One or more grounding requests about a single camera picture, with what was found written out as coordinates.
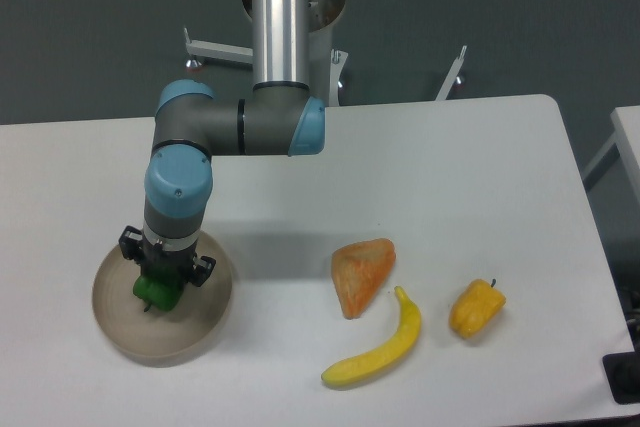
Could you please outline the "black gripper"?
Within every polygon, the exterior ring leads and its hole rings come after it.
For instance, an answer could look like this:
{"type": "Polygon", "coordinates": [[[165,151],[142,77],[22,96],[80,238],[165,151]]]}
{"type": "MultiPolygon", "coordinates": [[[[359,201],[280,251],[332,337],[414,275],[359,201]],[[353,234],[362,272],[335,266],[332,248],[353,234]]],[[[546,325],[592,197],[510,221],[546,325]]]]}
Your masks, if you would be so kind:
{"type": "Polygon", "coordinates": [[[167,251],[160,244],[152,244],[143,233],[126,226],[119,237],[118,245],[125,260],[140,263],[140,274],[169,283],[176,281],[201,287],[211,276],[216,260],[208,256],[198,257],[197,242],[185,249],[167,251]]]}

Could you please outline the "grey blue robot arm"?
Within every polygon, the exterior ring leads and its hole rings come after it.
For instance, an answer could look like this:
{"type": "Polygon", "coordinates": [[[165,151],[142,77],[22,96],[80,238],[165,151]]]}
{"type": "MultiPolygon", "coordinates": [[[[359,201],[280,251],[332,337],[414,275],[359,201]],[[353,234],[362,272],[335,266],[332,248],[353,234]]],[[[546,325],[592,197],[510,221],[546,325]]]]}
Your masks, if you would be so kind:
{"type": "Polygon", "coordinates": [[[161,93],[143,227],[127,227],[119,239],[143,277],[201,286],[211,275],[215,260],[198,256],[196,246],[214,185],[212,158],[314,155],[324,147],[325,105],[311,93],[309,0],[251,0],[251,13],[251,98],[218,102],[191,80],[161,93]]]}

